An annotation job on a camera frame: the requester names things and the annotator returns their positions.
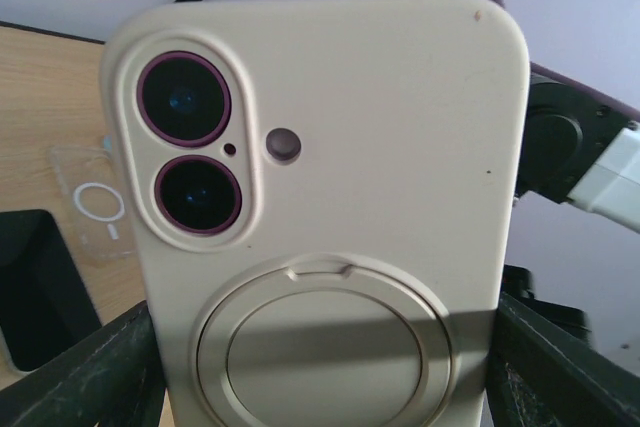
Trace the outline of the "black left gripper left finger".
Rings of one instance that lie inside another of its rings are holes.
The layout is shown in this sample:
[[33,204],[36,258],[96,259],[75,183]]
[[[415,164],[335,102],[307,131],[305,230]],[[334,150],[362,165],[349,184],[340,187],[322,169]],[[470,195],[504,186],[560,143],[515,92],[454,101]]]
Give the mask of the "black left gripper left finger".
[[142,301],[1,390],[3,426],[157,426],[165,378]]

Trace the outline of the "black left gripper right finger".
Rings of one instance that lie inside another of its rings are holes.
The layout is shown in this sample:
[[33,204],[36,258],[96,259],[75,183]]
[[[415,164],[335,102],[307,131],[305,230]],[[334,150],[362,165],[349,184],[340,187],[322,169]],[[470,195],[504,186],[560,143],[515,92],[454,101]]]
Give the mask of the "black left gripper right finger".
[[637,426],[639,377],[506,292],[487,369],[496,426]]

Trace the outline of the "black phone from blue case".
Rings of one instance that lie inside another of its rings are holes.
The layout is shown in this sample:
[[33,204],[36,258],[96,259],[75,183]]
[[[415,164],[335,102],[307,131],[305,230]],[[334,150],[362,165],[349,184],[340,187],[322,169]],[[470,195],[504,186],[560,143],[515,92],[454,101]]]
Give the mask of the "black phone from blue case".
[[101,327],[51,213],[3,212],[1,338],[13,368],[32,372]]

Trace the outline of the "light blue phone case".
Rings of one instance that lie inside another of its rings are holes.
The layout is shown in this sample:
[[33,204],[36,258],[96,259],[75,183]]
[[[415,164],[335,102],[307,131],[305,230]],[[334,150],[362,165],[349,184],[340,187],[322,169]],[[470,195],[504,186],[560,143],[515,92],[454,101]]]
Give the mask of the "light blue phone case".
[[112,139],[110,135],[106,135],[102,140],[102,148],[108,153],[111,154],[113,152],[112,147]]

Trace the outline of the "clear phone case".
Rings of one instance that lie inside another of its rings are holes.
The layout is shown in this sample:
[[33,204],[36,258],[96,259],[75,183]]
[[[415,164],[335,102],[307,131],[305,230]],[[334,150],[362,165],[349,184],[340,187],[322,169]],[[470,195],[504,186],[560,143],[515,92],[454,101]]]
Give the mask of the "clear phone case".
[[100,263],[131,257],[135,243],[110,152],[56,146],[49,160],[81,247]]

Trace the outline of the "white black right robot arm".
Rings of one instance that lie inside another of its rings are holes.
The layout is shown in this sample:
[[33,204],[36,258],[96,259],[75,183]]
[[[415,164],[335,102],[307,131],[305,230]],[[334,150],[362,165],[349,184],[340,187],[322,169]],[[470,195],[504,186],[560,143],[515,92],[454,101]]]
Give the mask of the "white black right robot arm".
[[639,231],[639,111],[538,64],[516,198],[533,192]]

